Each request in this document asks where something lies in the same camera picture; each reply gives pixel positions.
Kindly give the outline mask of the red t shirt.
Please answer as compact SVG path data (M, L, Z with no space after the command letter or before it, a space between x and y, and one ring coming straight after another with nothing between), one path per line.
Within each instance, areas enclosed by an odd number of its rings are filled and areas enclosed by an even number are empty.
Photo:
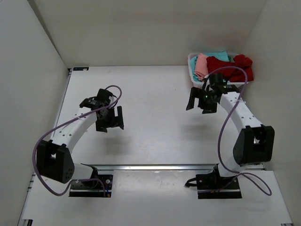
M223 78L230 82L245 82L244 73L239 70L241 68L247 75L247 81L253 81L253 61L245 55L237 55L233 62L226 62L210 56L207 59L207 69L209 73L221 73Z

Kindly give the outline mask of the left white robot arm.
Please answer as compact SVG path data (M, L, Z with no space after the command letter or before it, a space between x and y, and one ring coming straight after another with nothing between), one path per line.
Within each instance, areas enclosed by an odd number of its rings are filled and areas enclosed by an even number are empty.
M84 133L95 124L96 131L107 132L108 128L124 128L122 107L110 107L113 96L86 98L79 105L74 120L62 126L49 140L42 140L36 153L36 166L41 176L66 184L70 180L82 180L87 187L98 183L96 169L75 163L72 151Z

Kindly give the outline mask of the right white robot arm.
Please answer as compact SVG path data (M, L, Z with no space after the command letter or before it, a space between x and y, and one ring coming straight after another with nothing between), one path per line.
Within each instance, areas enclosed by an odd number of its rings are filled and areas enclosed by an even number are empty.
M192 87L187 110L194 108L198 99L198 108L203 114L215 113L221 106L232 120L238 131L238 137L228 160L219 160L218 172L211 176L215 188L223 188L228 177L233 177L250 165L271 161L275 131L265 126L249 110L241 97L242 91L235 85L209 85L206 89Z

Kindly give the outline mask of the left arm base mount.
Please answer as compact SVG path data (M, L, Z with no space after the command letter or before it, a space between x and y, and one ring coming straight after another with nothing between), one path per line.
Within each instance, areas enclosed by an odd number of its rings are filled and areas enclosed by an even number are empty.
M93 181L75 181L71 183L69 197L111 198L113 171L93 166Z

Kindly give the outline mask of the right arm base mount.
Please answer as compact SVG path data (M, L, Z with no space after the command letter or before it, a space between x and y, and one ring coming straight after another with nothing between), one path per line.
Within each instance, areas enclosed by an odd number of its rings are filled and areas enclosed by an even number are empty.
M196 174L186 181L185 187L196 187L198 199L241 199L238 179L221 177L217 168L206 174Z

